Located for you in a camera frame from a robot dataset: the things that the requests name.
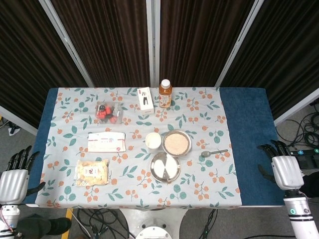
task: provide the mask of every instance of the white cup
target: white cup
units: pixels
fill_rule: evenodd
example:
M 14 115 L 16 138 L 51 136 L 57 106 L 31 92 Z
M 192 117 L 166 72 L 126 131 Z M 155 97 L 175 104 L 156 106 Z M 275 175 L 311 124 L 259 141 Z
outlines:
M 161 144 L 161 136 L 159 133 L 153 132 L 146 135 L 145 144 L 149 148 L 149 152 L 155 152 Z

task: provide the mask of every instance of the small white box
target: small white box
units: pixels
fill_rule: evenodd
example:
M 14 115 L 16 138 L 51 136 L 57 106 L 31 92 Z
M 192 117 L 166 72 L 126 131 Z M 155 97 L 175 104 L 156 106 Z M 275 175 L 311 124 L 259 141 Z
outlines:
M 140 108 L 143 115 L 154 114 L 153 100 L 149 87 L 139 88 L 138 96 L 140 100 Z

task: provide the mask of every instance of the stainless steel plate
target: stainless steel plate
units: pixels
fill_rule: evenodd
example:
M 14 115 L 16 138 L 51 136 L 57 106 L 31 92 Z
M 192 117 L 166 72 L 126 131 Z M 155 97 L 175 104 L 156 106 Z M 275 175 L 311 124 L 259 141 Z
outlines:
M 175 133 L 178 133 L 178 134 L 181 134 L 181 135 L 185 136 L 185 138 L 186 138 L 187 141 L 188 141 L 187 149 L 186 149 L 183 153 L 181 153 L 181 154 L 172 154 L 172 153 L 170 153 L 170 152 L 166 149 L 166 147 L 165 147 L 165 140 L 167 139 L 167 137 L 170 136 L 170 135 L 172 135 L 172 134 L 175 134 Z M 191 149 L 191 140 L 190 140 L 189 135 L 188 135 L 186 132 L 181 131 L 181 130 L 172 130 L 172 131 L 168 132 L 168 133 L 163 137 L 163 139 L 162 139 L 162 146 L 163 146 L 164 151 L 165 151 L 166 153 L 168 153 L 169 155 L 171 155 L 171 156 L 173 156 L 173 157 L 179 157 L 179 156 L 186 155 L 186 154 L 190 151 L 190 149 Z
M 152 176 L 163 183 L 175 180 L 180 174 L 180 161 L 167 153 L 158 153 L 151 160 Z

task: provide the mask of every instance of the food package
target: food package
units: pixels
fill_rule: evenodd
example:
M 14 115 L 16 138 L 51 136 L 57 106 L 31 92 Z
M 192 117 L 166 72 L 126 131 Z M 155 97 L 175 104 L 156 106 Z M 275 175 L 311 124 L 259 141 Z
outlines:
M 105 185 L 108 183 L 108 160 L 78 161 L 76 186 Z

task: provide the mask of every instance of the round lid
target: round lid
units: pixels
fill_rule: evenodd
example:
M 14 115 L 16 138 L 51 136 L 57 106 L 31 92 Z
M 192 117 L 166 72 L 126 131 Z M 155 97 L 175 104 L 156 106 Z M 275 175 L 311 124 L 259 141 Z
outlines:
M 164 89 L 167 89 L 170 87 L 170 82 L 168 79 L 164 79 L 161 81 L 161 84 L 160 84 Z
M 167 153 L 158 153 L 151 160 L 152 176 L 163 183 L 175 180 L 180 173 L 180 162 Z

